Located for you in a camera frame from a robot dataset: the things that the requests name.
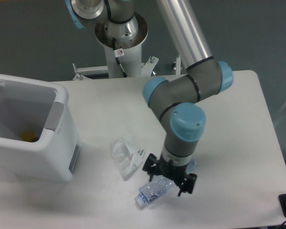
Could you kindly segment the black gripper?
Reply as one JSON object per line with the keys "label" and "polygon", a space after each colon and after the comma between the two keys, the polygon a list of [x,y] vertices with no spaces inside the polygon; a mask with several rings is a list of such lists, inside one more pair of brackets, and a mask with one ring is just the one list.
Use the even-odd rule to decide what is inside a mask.
{"label": "black gripper", "polygon": [[197,180],[197,174],[186,173],[188,165],[189,162],[184,165],[177,166],[174,164],[172,159],[166,161],[163,156],[160,156],[160,159],[158,160],[154,154],[150,154],[143,166],[143,171],[147,172],[149,181],[152,181],[154,176],[159,175],[163,175],[164,177],[174,181],[180,189],[178,192],[178,196],[180,197],[182,193],[192,194]]}

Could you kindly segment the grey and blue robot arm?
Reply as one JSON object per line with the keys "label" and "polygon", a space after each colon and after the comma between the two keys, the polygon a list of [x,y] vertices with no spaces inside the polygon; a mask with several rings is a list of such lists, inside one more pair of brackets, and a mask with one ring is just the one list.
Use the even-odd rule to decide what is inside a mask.
{"label": "grey and blue robot arm", "polygon": [[[189,1],[158,0],[156,4],[186,75],[173,81],[153,77],[143,87],[148,107],[166,131],[161,156],[150,154],[143,170],[149,177],[171,179],[181,193],[192,193],[197,176],[185,170],[206,123],[196,103],[227,90],[234,76],[226,62],[214,59]],[[148,28],[132,0],[68,0],[66,5],[78,28],[95,23],[110,78],[143,75],[141,45]]]}

